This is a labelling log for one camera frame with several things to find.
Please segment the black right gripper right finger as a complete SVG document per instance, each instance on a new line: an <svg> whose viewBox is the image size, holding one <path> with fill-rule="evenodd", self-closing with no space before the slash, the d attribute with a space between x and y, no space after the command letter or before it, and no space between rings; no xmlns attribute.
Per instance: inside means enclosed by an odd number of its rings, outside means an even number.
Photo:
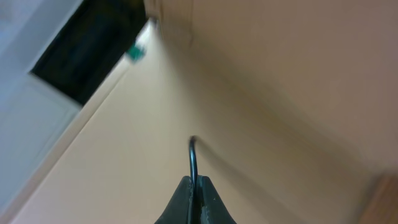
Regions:
<svg viewBox="0 0 398 224"><path fill-rule="evenodd" d="M200 224L236 224L225 207L211 179L198 176L198 202Z"/></svg>

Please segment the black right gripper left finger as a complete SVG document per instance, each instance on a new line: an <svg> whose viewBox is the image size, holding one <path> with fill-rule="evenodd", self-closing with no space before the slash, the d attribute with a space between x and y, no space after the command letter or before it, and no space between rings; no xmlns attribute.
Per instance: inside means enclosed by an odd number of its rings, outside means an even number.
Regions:
<svg viewBox="0 0 398 224"><path fill-rule="evenodd" d="M188 224L192 212L193 185L184 176L155 224Z"/></svg>

